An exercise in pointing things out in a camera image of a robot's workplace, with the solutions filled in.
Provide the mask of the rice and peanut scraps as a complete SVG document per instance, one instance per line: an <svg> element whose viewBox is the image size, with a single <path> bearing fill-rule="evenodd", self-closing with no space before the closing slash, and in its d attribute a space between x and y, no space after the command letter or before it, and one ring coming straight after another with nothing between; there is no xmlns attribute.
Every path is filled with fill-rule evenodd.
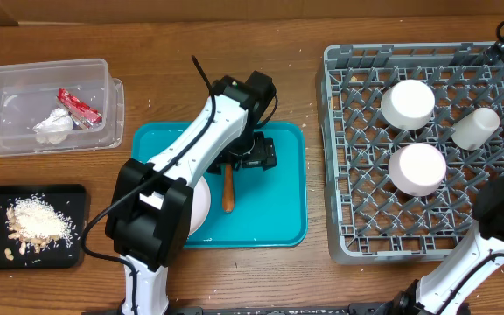
<svg viewBox="0 0 504 315"><path fill-rule="evenodd" d="M63 215L58 215L48 203L37 199L22 199L7 209L11 239L30 243L36 252L52 241L70 235Z"/></svg>

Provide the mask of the white upside-down cup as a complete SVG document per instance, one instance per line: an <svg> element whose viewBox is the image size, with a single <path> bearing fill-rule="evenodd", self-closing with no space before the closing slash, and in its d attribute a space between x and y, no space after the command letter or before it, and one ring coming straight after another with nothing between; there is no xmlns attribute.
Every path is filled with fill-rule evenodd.
<svg viewBox="0 0 504 315"><path fill-rule="evenodd" d="M452 127L452 141L461 149L475 151L500 127L498 114L490 108L477 108Z"/></svg>

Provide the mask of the large pink plate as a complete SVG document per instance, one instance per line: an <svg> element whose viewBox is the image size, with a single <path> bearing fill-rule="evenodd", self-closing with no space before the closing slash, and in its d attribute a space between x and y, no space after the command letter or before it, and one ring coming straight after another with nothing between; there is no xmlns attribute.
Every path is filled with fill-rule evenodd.
<svg viewBox="0 0 504 315"><path fill-rule="evenodd" d="M201 177L193 190L192 215L189 236L193 235L205 222L211 207L211 191L204 177Z"/></svg>

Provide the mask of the white paper napkin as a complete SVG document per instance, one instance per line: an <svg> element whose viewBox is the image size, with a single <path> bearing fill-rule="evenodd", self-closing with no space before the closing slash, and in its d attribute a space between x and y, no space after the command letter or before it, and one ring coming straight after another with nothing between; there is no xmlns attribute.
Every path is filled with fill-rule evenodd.
<svg viewBox="0 0 504 315"><path fill-rule="evenodd" d="M74 128L74 121L63 108L54 109L50 115L33 127L36 140L40 144L59 144L67 138L67 132Z"/></svg>

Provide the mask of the orange carrot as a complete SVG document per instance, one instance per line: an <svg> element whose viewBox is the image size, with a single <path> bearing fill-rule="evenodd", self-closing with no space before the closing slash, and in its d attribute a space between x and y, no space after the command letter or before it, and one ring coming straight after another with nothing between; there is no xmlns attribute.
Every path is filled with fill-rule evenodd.
<svg viewBox="0 0 504 315"><path fill-rule="evenodd" d="M235 207L235 192L233 169L231 164L225 165L222 207L226 213L232 213Z"/></svg>

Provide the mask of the red snack wrapper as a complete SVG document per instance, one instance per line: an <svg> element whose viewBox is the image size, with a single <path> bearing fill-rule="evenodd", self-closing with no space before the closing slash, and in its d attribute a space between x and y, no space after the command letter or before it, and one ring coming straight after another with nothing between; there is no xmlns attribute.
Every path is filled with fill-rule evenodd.
<svg viewBox="0 0 504 315"><path fill-rule="evenodd" d="M78 99L64 88L60 88L57 95L57 104L69 113L73 122L81 129L93 129L101 125L102 114Z"/></svg>

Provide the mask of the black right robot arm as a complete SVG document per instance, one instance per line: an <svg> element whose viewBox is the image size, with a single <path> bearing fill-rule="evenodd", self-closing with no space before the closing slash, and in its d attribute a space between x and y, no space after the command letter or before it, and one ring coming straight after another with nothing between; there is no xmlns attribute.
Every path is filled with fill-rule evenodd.
<svg viewBox="0 0 504 315"><path fill-rule="evenodd" d="M497 41L486 50L490 61L504 63L504 21L495 30ZM478 149L499 126L479 108L458 120L452 141L466 150ZM504 176L485 184L472 207L473 222L462 241L427 276L415 280L392 302L374 314L459 314L466 298L504 264Z"/></svg>

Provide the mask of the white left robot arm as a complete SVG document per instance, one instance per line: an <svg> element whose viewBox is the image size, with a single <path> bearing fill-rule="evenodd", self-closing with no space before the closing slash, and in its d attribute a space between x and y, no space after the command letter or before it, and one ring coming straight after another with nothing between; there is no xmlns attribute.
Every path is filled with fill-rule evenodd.
<svg viewBox="0 0 504 315"><path fill-rule="evenodd" d="M206 172L263 170L277 164L272 139L261 128L277 105L271 77L254 71L246 81L217 80L199 116L166 149L142 163L129 159L116 181L105 234L127 262L121 314L164 314L169 266L186 244L194 192Z"/></svg>

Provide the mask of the pale green bowl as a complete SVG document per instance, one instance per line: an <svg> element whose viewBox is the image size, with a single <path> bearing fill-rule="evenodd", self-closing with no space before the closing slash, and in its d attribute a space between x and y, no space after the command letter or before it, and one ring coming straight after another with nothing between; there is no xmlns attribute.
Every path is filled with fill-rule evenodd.
<svg viewBox="0 0 504 315"><path fill-rule="evenodd" d="M435 96L429 86L419 80L402 80L381 98L385 120L400 130L418 130L431 120Z"/></svg>

